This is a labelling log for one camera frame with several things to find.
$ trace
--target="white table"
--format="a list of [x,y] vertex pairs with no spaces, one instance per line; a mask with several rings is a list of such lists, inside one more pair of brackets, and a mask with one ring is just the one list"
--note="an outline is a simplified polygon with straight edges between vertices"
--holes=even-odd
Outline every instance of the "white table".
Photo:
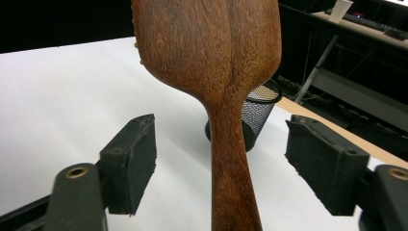
[[[210,143],[201,104],[152,77],[134,38],[0,55],[0,215],[51,193],[65,167],[96,163],[132,118],[156,117],[158,159],[135,217],[110,230],[210,230]],[[275,106],[248,162],[264,230],[358,230],[333,218],[284,157]]]

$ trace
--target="mesh cup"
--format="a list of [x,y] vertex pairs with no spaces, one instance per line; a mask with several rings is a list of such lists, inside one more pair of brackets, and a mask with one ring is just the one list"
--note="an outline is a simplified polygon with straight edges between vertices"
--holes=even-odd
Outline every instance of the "mesh cup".
[[[242,105],[242,133],[245,150],[250,151],[267,121],[275,103],[281,100],[283,92],[271,79],[253,90]],[[205,125],[205,134],[211,140],[210,124]]]

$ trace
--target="wood grain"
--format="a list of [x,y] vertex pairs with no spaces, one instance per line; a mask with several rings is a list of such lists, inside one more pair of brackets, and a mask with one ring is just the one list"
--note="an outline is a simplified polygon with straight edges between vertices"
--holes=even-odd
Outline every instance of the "wood grain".
[[133,0],[143,65],[197,98],[211,127],[213,230],[262,230],[244,151],[246,96],[279,66],[276,0]]

